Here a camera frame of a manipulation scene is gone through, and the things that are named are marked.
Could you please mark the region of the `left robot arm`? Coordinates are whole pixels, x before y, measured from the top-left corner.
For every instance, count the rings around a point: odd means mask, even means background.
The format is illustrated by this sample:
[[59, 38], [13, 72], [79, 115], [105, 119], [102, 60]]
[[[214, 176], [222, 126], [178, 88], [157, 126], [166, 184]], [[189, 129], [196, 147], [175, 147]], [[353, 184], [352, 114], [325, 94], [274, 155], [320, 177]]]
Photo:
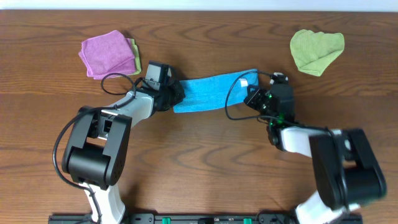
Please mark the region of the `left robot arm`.
[[58, 176], [68, 185], [85, 191], [93, 213], [92, 223], [122, 223], [126, 207], [118, 181], [124, 169], [131, 128], [156, 111], [167, 111], [185, 97], [178, 80], [155, 82], [138, 78], [109, 106], [83, 106], [55, 141], [57, 152], [63, 135], [71, 129]]

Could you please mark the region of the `blue microfiber cloth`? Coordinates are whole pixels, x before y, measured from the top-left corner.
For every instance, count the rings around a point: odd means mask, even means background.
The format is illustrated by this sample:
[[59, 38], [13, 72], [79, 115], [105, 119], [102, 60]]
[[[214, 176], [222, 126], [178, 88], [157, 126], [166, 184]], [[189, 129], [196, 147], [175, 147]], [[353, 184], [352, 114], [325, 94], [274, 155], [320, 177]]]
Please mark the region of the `blue microfiber cloth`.
[[175, 113], [217, 110], [225, 105], [242, 103], [247, 87], [259, 83], [256, 69], [226, 73], [208, 78], [182, 80], [183, 101], [174, 106]]

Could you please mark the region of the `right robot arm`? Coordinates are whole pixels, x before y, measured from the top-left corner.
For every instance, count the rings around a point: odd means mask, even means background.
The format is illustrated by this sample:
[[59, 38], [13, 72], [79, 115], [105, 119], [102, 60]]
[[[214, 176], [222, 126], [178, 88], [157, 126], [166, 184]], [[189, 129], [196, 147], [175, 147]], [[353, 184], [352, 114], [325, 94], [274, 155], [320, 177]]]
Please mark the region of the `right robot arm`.
[[362, 129], [319, 128], [295, 120], [293, 89], [249, 85], [244, 103], [267, 121], [273, 146], [312, 159], [316, 192], [297, 205], [284, 223], [338, 223], [350, 212], [383, 198], [387, 184]]

